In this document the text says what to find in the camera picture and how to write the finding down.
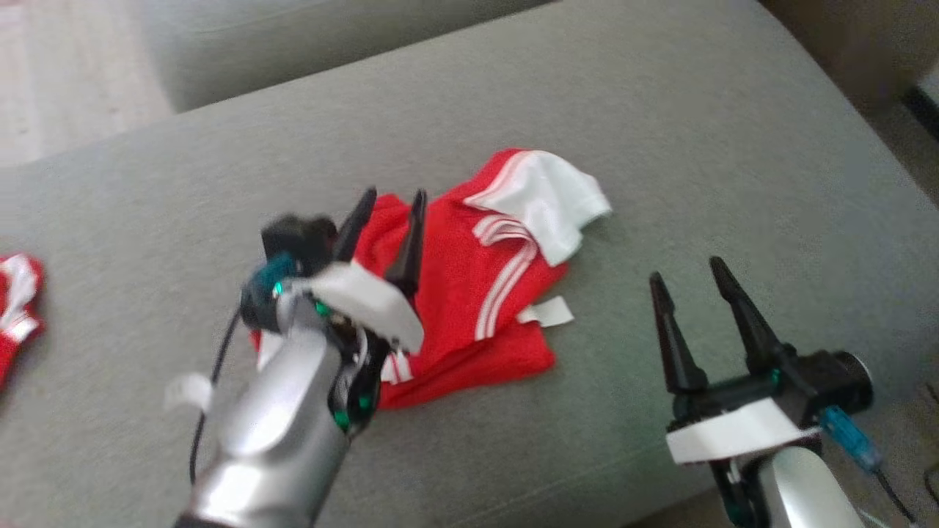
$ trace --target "wooden floor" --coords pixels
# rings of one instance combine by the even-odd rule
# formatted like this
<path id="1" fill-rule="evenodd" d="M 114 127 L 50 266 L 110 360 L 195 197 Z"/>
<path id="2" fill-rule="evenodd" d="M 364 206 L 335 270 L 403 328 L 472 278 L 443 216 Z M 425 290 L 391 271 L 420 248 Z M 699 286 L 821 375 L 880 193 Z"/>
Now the wooden floor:
<path id="1" fill-rule="evenodd" d="M 0 166 L 170 115 L 129 0 L 0 0 Z"/>

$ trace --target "red garment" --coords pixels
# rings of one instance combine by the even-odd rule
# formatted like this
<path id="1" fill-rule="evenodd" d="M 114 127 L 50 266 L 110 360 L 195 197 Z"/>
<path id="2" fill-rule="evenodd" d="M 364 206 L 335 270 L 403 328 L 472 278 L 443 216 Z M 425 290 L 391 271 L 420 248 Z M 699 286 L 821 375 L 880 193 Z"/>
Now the red garment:
<path id="1" fill-rule="evenodd" d="M 485 191 L 518 152 L 496 154 L 475 178 L 427 208 L 415 302 L 423 347 L 419 355 L 392 357 L 391 378 L 400 381 L 382 386 L 382 407 L 417 405 L 554 365 L 538 323 L 520 324 L 516 316 L 561 279 L 567 265 L 548 266 L 518 220 L 464 204 Z M 408 212 L 397 196 L 378 199 L 356 251 L 356 260 L 370 272 L 381 275 L 394 261 L 408 231 Z"/>
<path id="2" fill-rule="evenodd" d="M 36 294 L 42 286 L 42 264 L 19 254 L 0 257 L 0 388 L 17 349 L 42 331 L 35 314 Z"/>

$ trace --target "red fabric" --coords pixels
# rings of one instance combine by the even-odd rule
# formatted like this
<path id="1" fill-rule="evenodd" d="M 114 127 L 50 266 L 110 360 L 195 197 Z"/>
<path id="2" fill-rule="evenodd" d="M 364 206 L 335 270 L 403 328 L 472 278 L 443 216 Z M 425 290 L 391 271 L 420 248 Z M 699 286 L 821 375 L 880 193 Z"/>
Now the red fabric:
<path id="1" fill-rule="evenodd" d="M 7 261 L 11 256 L 0 256 L 0 262 Z M 31 337 L 38 335 L 43 330 L 42 320 L 36 316 L 36 302 L 38 292 L 42 288 L 42 279 L 43 279 L 43 269 L 42 264 L 30 257 L 26 257 L 28 260 L 28 266 L 32 275 L 36 278 L 36 291 L 37 293 L 33 298 L 25 305 L 22 312 L 16 314 L 16 317 L 13 318 L 10 328 L 0 328 L 0 388 L 4 386 L 4 383 L 7 379 L 7 376 L 10 370 L 13 367 L 13 361 L 16 358 L 17 350 L 29 340 Z M 8 310 L 18 311 L 18 308 L 11 306 L 10 299 L 8 294 L 10 293 L 13 284 L 11 283 L 11 277 L 4 272 L 0 272 L 0 314 L 6 314 Z M 24 335 L 22 339 L 14 337 L 9 331 L 12 330 L 12 326 L 17 322 L 23 321 L 24 319 L 30 319 L 35 321 L 36 328 L 29 332 L 27 335 Z"/>
<path id="2" fill-rule="evenodd" d="M 567 270 L 564 264 L 549 267 L 540 253 L 500 306 L 495 335 L 482 341 L 475 336 L 486 295 L 526 241 L 509 239 L 484 247 L 473 228 L 494 213 L 468 207 L 463 200 L 485 190 L 517 152 L 497 153 L 475 178 L 428 207 L 415 302 L 424 326 L 423 348 L 420 355 L 408 358 L 413 380 L 382 384 L 381 407 L 417 405 L 460 389 L 525 378 L 554 365 L 538 323 L 516 321 L 518 313 Z M 394 261 L 408 231 L 408 211 L 409 205 L 393 195 L 376 203 L 356 252 L 356 260 L 369 271 L 381 275 Z"/>

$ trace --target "red and white clothing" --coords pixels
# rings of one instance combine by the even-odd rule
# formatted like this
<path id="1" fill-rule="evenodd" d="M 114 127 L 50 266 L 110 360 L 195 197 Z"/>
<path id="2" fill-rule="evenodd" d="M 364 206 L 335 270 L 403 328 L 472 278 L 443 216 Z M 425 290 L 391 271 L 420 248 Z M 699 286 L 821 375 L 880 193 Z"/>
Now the red and white clothing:
<path id="1" fill-rule="evenodd" d="M 34 312 L 42 285 L 42 265 L 18 254 L 0 257 L 0 387 L 13 367 L 17 349 L 42 330 Z"/>
<path id="2" fill-rule="evenodd" d="M 609 212 L 593 177 L 554 154 L 520 149 L 495 154 L 475 178 L 430 204 L 415 299 L 423 347 L 388 359 L 381 407 L 551 368 L 554 354 L 541 327 L 519 322 L 519 314 L 563 277 L 580 229 Z M 408 231 L 408 213 L 397 196 L 381 196 L 356 261 L 383 274 Z"/>

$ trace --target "gray upholstery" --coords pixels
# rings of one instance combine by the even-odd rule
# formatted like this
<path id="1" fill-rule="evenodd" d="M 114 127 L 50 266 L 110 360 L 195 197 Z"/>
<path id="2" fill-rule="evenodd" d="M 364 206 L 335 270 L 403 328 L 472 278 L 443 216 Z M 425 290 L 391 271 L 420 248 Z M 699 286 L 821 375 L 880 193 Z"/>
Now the gray upholstery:
<path id="1" fill-rule="evenodd" d="M 178 111 L 334 68 L 548 0 L 136 0 Z"/>
<path id="2" fill-rule="evenodd" d="M 939 212 L 772 16 L 563 2 L 0 175 L 4 250 L 49 268 L 49 330 L 0 410 L 0 515 L 169 525 L 194 415 L 162 389 L 210 368 L 259 227 L 369 184 L 439 195 L 509 146 L 566 157 L 615 209 L 553 289 L 577 315 L 547 331 L 558 364 L 381 414 L 323 526 L 613 527 L 708 486 L 664 445 L 653 270 L 716 380 L 744 366 L 714 254 L 780 335 L 858 353 L 884 399 L 936 349 Z M 239 333 L 224 398 L 252 359 Z"/>

